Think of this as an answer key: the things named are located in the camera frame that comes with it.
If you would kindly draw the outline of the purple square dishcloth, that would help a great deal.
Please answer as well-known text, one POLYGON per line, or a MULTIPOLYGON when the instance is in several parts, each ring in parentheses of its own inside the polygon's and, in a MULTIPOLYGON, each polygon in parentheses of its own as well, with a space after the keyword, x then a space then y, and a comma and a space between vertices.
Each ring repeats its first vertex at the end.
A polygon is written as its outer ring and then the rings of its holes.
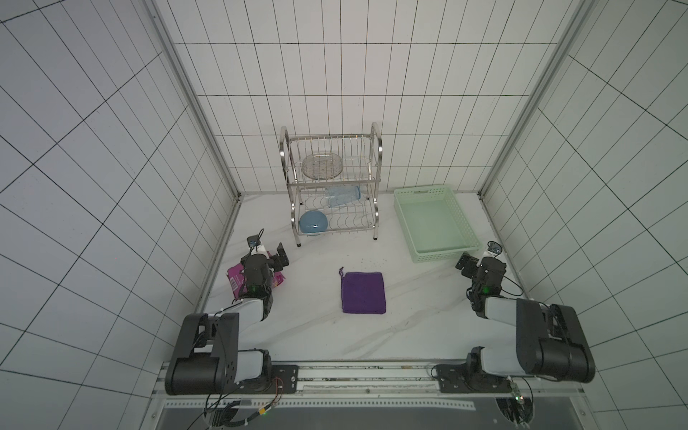
POLYGON ((345 272, 341 267, 340 296, 344 314, 384 315, 386 297, 381 272, 345 272))

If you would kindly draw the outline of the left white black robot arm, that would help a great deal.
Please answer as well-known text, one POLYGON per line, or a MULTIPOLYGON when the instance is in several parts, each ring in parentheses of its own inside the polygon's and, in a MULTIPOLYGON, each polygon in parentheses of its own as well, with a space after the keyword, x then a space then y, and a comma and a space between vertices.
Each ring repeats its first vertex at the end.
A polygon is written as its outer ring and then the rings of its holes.
POLYGON ((240 264, 243 284, 232 305, 184 318, 165 375, 166 394, 259 392, 274 384, 268 350, 241 350, 239 335, 270 315, 275 275, 289 266, 290 260, 283 245, 270 253, 255 244, 240 264))

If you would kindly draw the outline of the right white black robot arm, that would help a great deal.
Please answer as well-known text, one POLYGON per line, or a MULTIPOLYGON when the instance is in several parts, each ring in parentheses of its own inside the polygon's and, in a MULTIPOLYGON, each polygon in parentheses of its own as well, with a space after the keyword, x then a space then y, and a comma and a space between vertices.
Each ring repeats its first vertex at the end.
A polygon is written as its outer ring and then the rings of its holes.
POLYGON ((463 254, 456 268, 471 281, 467 299, 482 319, 515 329, 501 346, 474 347, 458 365, 435 365, 431 376, 440 392, 517 392, 516 378, 546 377, 555 382, 590 383, 596 374, 591 348, 571 306, 507 298, 502 281, 507 265, 495 253, 463 254))

